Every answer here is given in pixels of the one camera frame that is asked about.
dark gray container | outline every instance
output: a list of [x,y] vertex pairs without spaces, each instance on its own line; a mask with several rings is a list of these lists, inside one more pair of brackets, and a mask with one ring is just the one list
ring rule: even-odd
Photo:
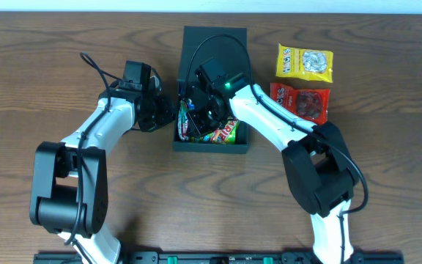
[[[179,76],[177,79],[178,94],[184,92],[185,76],[188,64],[198,45],[207,37],[214,34],[231,34],[238,38],[247,46],[247,29],[221,28],[221,27],[203,27],[203,26],[185,26],[183,32],[182,57],[180,59]],[[238,44],[225,37],[216,37],[203,44],[193,60],[191,66],[189,82],[197,82],[194,71],[203,62],[214,57],[222,65],[224,70],[230,75],[236,75],[247,69],[247,60],[241,47]],[[175,151],[189,151],[202,153],[231,153],[245,154],[248,151],[248,125],[244,122],[239,124],[235,144],[207,144],[190,143],[180,141],[178,135],[178,114],[174,126],[174,141],[172,147]]]

metal base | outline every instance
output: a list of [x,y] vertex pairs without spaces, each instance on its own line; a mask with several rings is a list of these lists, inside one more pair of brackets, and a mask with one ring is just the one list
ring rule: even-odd
[[[34,255],[34,264],[82,264],[78,254]],[[200,253],[127,253],[118,264],[316,264],[320,263],[313,252],[284,252],[281,254],[200,254]],[[403,264],[403,255],[397,253],[355,252],[345,263],[351,264]]]

table surface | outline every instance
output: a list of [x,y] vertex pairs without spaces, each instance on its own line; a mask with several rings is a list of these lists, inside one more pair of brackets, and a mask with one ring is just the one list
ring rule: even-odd
[[[248,28],[256,81],[331,88],[329,120],[366,175],[368,207],[349,216],[365,250],[422,263],[422,15],[0,13],[0,263],[70,251],[29,221],[34,151],[71,134],[95,109],[98,74],[125,60],[156,67],[176,89],[183,26]],[[275,79],[277,44],[333,51],[334,83]],[[174,126],[124,135],[108,158],[112,232],[135,248],[280,251],[310,248],[281,154],[255,130],[246,155],[175,153]],[[353,205],[362,200],[357,186]]]

red snack package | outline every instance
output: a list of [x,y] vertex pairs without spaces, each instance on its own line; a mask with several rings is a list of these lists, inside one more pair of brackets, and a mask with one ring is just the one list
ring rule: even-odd
[[291,113],[317,125],[327,122],[330,89],[294,89],[284,84],[271,84],[270,97]]

snack package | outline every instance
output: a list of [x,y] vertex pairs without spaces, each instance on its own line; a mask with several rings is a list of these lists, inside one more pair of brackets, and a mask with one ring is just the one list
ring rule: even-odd
[[327,122],[330,89],[294,89],[272,83],[270,97],[298,117],[317,125]]
[[278,44],[277,77],[333,82],[333,52],[290,48]]
[[180,140],[184,142],[197,142],[197,143],[219,143],[219,144],[235,144],[235,134],[239,127],[240,121],[229,120],[224,129],[218,129],[212,133],[207,134],[201,138],[193,138],[188,136],[188,105],[184,101],[179,103],[179,116],[178,116],[178,132]]

